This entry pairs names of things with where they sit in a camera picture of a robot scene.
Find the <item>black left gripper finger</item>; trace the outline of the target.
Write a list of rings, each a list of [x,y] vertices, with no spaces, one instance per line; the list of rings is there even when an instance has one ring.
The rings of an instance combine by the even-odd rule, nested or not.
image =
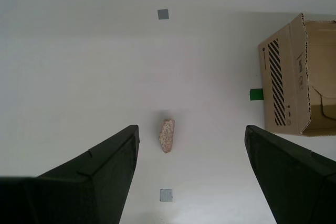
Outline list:
[[[254,125],[245,147],[276,223],[335,223],[335,161]]]
[[[130,125],[37,177],[1,178],[1,223],[119,223],[139,152]]]

